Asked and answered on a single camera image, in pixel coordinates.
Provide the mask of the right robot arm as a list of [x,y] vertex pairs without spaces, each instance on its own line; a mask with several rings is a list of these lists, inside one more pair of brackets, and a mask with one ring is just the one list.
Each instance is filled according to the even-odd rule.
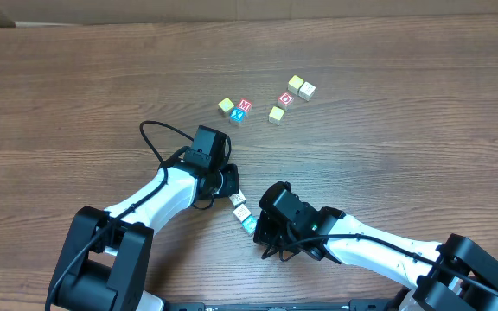
[[498,261],[464,236],[411,240],[324,207],[262,211],[253,240],[265,246],[263,258],[303,252],[371,270],[406,287],[421,310],[498,310]]

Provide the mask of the blue L block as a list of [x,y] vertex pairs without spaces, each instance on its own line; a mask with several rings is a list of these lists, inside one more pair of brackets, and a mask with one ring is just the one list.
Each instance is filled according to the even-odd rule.
[[251,215],[245,218],[241,225],[248,235],[253,235],[256,231],[257,220]]

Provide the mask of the white animal block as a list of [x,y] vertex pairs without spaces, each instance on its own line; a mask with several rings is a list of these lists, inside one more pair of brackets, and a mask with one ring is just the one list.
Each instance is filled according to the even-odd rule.
[[234,207],[238,207],[246,203],[246,197],[241,190],[239,190],[236,194],[231,195],[229,200],[232,202]]

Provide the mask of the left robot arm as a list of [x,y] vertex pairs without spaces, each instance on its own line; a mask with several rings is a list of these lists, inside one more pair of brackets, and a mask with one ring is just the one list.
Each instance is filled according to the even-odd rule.
[[116,205],[82,207],[73,217],[44,308],[163,311],[165,300],[144,289],[154,236],[198,199],[238,191],[234,164],[206,174],[178,162],[159,169],[148,184]]

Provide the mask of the white W block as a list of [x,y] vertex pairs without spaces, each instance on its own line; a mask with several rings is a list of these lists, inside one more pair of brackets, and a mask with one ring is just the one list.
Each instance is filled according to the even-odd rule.
[[245,204],[240,204],[233,210],[233,215],[240,223],[243,223],[247,218],[249,218],[252,215],[252,213],[246,207]]

